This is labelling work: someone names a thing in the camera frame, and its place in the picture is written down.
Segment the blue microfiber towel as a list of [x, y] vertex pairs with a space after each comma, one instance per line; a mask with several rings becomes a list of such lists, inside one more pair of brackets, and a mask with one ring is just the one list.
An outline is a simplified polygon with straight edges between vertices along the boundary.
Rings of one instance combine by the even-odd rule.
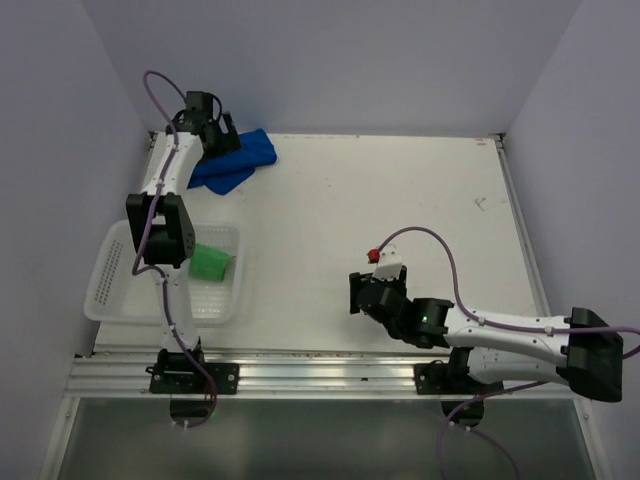
[[224, 196], [251, 177], [258, 168], [276, 163], [275, 147], [263, 129], [242, 133], [239, 139], [240, 150], [206, 159], [196, 166], [187, 188], [206, 187], [211, 192]]

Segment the green microfiber towel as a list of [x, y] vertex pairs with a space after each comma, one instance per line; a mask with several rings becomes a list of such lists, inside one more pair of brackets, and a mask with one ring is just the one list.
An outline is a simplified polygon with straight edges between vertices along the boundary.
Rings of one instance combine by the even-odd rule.
[[222, 282], [236, 256], [217, 248], [197, 244], [190, 260], [191, 278], [207, 282]]

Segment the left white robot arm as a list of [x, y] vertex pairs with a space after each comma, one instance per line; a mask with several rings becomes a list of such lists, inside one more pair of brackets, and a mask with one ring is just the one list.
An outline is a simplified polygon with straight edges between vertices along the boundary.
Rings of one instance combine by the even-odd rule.
[[134, 244], [134, 276], [151, 273], [160, 297], [164, 358], [182, 357], [172, 379], [185, 392], [201, 390], [208, 379], [195, 327], [187, 276], [196, 240], [183, 194], [194, 168], [210, 155], [240, 147], [229, 113], [212, 93], [189, 91], [182, 111], [168, 118], [160, 164], [151, 180], [126, 199]]

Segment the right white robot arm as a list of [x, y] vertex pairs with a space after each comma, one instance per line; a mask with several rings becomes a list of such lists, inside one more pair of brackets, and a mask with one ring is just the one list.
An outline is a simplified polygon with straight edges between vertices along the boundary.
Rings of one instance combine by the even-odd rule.
[[622, 399], [623, 339], [598, 314], [518, 317], [464, 310], [446, 299], [409, 299], [407, 269], [394, 277], [354, 272], [349, 311], [381, 324], [394, 340], [450, 352], [445, 379], [468, 392], [506, 381], [566, 385], [591, 400]]

